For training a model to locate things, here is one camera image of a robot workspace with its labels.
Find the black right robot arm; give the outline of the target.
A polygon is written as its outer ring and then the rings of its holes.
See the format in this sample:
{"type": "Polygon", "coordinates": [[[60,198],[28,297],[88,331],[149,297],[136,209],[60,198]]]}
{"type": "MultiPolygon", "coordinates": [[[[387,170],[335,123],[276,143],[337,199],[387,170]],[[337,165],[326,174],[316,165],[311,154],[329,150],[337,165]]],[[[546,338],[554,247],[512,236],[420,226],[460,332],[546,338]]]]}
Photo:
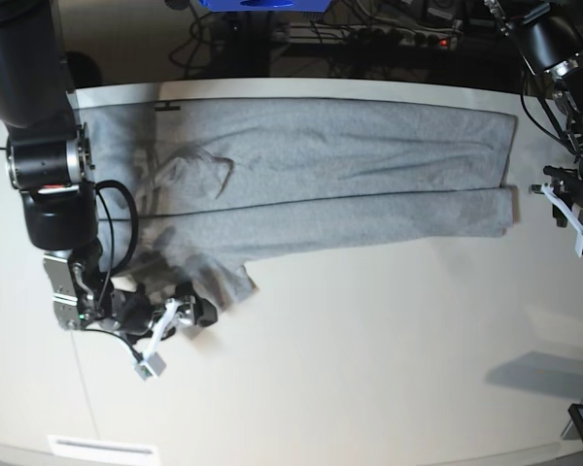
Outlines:
{"type": "Polygon", "coordinates": [[[142,288],[113,288],[110,279],[127,268],[137,234],[125,256],[109,250],[109,264],[99,267],[103,191],[118,191],[129,209],[135,201],[123,183],[92,179],[86,126],[71,99],[50,3],[0,1],[0,119],[9,133],[7,168],[21,196],[28,236],[45,254],[60,325],[131,345],[170,335],[179,325],[214,323],[214,307],[190,283],[180,285],[165,305],[152,304],[142,288]]]}

